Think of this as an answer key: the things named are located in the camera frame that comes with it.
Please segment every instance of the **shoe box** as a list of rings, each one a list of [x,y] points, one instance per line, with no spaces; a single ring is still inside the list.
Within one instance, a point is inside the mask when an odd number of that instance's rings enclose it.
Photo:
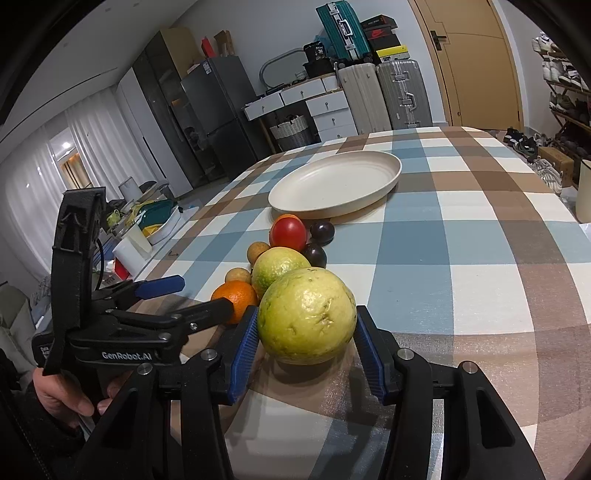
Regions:
[[[554,147],[539,147],[538,155],[548,160],[553,167],[562,172],[562,186],[570,187],[573,184],[574,160]]]

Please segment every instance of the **pomelo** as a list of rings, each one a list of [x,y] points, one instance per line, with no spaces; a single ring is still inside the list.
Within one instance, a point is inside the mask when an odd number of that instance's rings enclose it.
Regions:
[[[257,322],[263,346],[279,361],[319,364],[336,356],[351,340],[357,323],[355,298],[332,272],[301,268],[267,289]]]
[[[273,247],[263,252],[252,267],[252,286],[259,299],[269,286],[283,274],[309,267],[310,262],[299,252],[286,247]]]

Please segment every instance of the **ceiling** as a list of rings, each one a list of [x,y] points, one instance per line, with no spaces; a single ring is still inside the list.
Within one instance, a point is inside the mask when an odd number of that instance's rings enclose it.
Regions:
[[[0,128],[0,161],[74,103],[117,83],[160,28],[195,0],[106,0],[35,71]]]

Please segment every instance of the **drawer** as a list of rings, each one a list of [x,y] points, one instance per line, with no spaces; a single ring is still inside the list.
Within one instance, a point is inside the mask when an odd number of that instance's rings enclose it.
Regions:
[[[354,137],[357,135],[357,129],[355,124],[343,125],[342,127],[329,128],[328,130],[322,130],[318,132],[320,139],[323,142],[328,140],[336,140],[337,138]]]
[[[348,108],[317,115],[314,117],[314,123],[319,132],[329,128],[355,124],[351,110]]]
[[[287,88],[281,91],[281,97],[286,105],[290,103],[296,103],[300,100],[321,95],[326,90],[324,89],[324,83],[322,79],[310,80],[309,82],[300,83],[291,88]]]
[[[311,116],[320,115],[321,113],[334,112],[335,110],[342,110],[349,108],[347,97],[343,90],[335,93],[327,93],[326,95],[310,99],[306,102]]]
[[[331,75],[329,77],[323,77],[322,83],[324,83],[324,88],[327,92],[331,92],[332,90],[338,90],[340,88],[339,82],[336,79],[336,74]]]
[[[254,120],[255,118],[265,115],[265,113],[277,110],[282,106],[284,106],[284,104],[280,92],[275,92],[246,106],[244,108],[244,114],[249,120]]]

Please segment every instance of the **screw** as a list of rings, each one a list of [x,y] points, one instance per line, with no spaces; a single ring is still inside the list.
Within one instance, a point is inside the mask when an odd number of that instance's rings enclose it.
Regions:
[[[411,360],[414,358],[414,352],[410,349],[410,348],[401,348],[397,355],[402,359],[402,360]]]
[[[216,357],[217,352],[213,348],[206,348],[203,352],[201,352],[201,358],[207,360],[208,362]]]
[[[152,371],[152,364],[141,364],[138,366],[138,373],[140,375],[148,375]]]
[[[462,362],[462,368],[467,374],[475,374],[478,372],[478,365],[476,365],[474,362]]]

